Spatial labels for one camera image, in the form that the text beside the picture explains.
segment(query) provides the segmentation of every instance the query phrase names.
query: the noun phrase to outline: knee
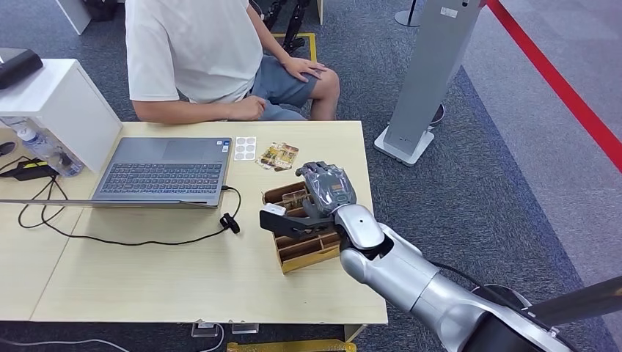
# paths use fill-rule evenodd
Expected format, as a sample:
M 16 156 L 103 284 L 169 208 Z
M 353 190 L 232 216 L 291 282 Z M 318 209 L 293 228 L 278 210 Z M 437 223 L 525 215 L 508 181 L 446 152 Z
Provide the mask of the knee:
M 321 80 L 318 84 L 321 85 L 322 98 L 334 98 L 337 99 L 341 93 L 339 85 L 339 76 L 331 69 L 323 71 L 320 74 Z

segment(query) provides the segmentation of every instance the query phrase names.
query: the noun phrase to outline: blue carpet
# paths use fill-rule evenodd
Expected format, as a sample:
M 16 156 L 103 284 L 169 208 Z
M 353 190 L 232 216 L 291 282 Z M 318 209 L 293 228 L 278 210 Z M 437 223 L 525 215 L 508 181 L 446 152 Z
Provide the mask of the blue carpet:
M 267 5 L 269 1 L 259 1 Z M 432 260 L 454 265 L 484 282 L 507 285 L 532 302 L 582 286 L 566 253 L 486 113 L 466 73 L 451 84 L 447 118 L 422 159 L 406 168 L 373 149 L 386 127 L 408 67 L 416 31 L 392 16 L 406 1 L 326 1 L 325 25 L 312 4 L 303 27 L 317 34 L 318 59 L 341 76 L 341 120 L 361 120 L 374 208 L 379 221 L 419 246 Z M 80 60 L 112 108 L 135 120 L 128 100 L 122 13 L 92 23 L 81 37 L 53 0 L 0 0 L 0 43 L 33 48 L 43 57 Z M 287 21 L 275 30 L 283 32 Z M 456 279 L 465 287 L 467 282 Z M 417 321 L 389 310 L 389 326 L 374 326 L 356 343 L 360 351 L 443 351 Z M 617 351 L 602 319 L 564 326 L 581 351 Z M 197 351 L 208 342 L 189 337 L 188 325 L 0 323 L 15 340 L 104 338 L 131 351 Z M 253 340 L 341 337 L 339 326 L 267 326 Z M 110 351 L 80 348 L 5 348 L 3 351 Z

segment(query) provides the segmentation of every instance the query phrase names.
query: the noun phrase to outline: wooden compartment tray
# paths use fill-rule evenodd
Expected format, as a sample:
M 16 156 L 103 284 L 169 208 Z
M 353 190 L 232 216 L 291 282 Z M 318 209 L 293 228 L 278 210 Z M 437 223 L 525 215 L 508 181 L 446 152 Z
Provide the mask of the wooden compartment tray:
M 308 197 L 304 182 L 294 183 L 281 188 L 272 189 L 263 195 L 263 203 L 273 203 L 286 207 L 289 216 L 305 217 L 307 214 L 303 208 L 291 208 L 292 203 L 283 201 L 284 194 L 305 190 L 301 197 Z M 277 233 L 273 233 L 274 247 L 277 251 L 277 259 L 283 273 L 323 262 L 339 255 L 340 237 L 336 232 L 326 231 L 303 240 L 295 240 Z

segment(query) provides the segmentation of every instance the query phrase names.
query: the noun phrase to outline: person's arm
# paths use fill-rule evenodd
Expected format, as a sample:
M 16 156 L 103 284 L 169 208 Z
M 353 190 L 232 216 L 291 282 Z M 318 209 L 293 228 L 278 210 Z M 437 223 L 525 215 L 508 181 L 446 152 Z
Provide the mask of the person's arm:
M 266 25 L 263 24 L 261 17 L 259 17 L 252 6 L 249 5 L 246 8 L 246 13 L 248 13 L 251 22 L 253 23 L 257 36 L 259 36 L 261 46 L 274 55 L 274 57 L 279 60 L 281 65 L 285 67 L 289 74 L 303 82 L 307 82 L 309 80 L 304 77 L 302 73 L 308 73 L 317 79 L 321 79 L 320 74 L 316 70 L 325 71 L 326 67 L 324 67 L 324 65 L 307 59 L 291 57 L 290 54 L 283 49 L 279 42 L 274 39 L 272 33 L 270 33 Z
M 266 101 L 255 96 L 247 97 L 236 103 L 193 104 L 181 100 L 132 100 L 132 104 L 141 121 L 171 125 L 218 120 L 257 120 L 266 108 Z

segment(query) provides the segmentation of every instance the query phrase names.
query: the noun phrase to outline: white t-shirt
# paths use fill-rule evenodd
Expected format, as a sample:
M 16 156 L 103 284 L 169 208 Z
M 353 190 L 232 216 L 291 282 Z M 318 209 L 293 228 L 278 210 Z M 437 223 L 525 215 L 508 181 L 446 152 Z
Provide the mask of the white t-shirt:
M 231 103 L 251 89 L 263 57 L 249 0 L 127 0 L 130 99 Z

